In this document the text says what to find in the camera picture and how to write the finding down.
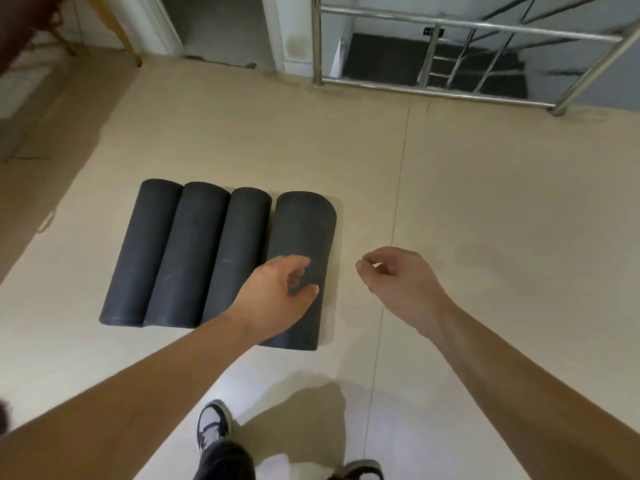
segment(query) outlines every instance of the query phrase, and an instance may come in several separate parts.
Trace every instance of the tile grout line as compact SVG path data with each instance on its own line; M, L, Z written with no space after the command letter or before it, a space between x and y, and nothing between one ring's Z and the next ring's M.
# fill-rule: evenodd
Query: tile grout line
M396 190L396 208L394 209L394 221L391 227L391 243L394 243L394 234L396 233L396 217L398 213L398 200L400 197L400 183L402 181L402 167L404 164L404 147L406 146L406 133L409 129L409 114L411 113L411 99L409 99L409 105L406 109L406 121L404 123L404 138L402 143L402 156L400 157L400 171L398 172L398 186ZM376 357L373 362L373 378L371 381L371 394L369 395L369 413L367 414L367 426L364 432L364 448L362 451L362 457L366 458L367 453L367 441L369 439L369 423L371 421L371 409L373 406L373 391L376 387L376 370L378 369L378 354L380 353L380 340L382 339L382 323L384 322L385 307L382 307L380 311L380 328L378 329L378 343L376 345Z

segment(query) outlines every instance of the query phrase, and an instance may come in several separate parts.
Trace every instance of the doorway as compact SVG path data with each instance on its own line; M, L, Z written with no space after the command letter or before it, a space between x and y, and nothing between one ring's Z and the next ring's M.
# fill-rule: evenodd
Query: doorway
M275 71L262 0L162 0L187 57Z

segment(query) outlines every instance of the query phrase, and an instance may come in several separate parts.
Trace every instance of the dark red object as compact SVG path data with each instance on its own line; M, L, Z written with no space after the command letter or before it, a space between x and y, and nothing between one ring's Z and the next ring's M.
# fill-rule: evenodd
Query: dark red object
M0 0L0 74L44 30L63 0Z

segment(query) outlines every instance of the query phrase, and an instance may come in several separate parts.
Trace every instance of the rolled mat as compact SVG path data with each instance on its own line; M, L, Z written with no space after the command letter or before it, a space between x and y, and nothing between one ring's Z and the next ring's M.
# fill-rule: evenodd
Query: rolled mat
M231 193L202 323L231 306L246 279L260 266L270 210L267 192L244 187Z
M140 185L100 323L142 326L181 193L182 185L159 178Z
M182 190L144 325L200 324L229 204L217 185L191 182Z
M311 192L287 192L276 202L267 259L301 255L311 264L300 278L302 288L315 283L320 293L299 322L261 345L281 349L316 350L324 296L324 279L335 231L336 213L331 202Z

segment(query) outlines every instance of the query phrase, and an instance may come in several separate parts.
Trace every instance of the black pants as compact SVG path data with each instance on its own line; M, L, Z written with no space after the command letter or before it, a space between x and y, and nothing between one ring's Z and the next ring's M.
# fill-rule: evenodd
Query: black pants
M251 455L238 443L220 440L202 452L193 480L255 480ZM329 480L340 480L331 477Z

